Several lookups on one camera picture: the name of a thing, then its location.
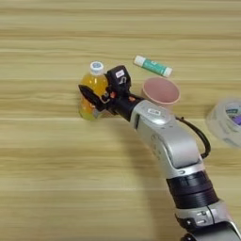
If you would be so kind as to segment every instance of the tape roll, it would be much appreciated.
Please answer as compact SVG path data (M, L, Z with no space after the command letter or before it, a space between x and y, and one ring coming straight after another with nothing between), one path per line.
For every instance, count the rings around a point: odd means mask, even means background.
M233 147L241 148L241 99L224 99L206 119L211 133Z

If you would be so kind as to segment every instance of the glue stick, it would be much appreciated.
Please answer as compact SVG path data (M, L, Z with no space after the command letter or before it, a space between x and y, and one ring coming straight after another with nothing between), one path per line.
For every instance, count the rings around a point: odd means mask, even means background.
M164 77L169 77L172 72L172 68L161 65L143 56L136 56L134 63L141 68L155 72Z

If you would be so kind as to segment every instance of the clear plastic container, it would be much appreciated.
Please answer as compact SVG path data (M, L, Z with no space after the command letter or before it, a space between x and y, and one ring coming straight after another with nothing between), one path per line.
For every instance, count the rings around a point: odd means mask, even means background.
M81 80L81 85L85 85L93 89L99 97L105 94L108 81L104 75L104 65L101 62L92 62L90 64L90 72L88 72ZM85 120L93 121L98 119L102 112L98 111L85 97L81 94L79 113Z
M206 119L208 129L217 138L233 147L241 148L241 99L227 98L220 101Z

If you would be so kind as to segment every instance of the yellow liquid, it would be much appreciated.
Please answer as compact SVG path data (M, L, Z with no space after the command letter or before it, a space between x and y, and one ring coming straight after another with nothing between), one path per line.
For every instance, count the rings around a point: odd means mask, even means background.
M108 86L108 81L104 75L92 75L88 73L81 81L81 85L85 85L93 89L95 94L99 97L105 94L105 89ZM95 107L81 95L79 113L85 119L89 121L96 120L100 115L93 115Z

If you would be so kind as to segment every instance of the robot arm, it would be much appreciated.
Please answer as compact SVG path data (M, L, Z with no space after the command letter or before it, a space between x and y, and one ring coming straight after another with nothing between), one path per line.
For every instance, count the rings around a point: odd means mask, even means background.
M107 109L130 121L164 171L180 225L188 231L182 241L241 241L227 208L208 178L195 139L166 108L133 95L124 66L107 73L102 100L87 87L82 94L98 110Z

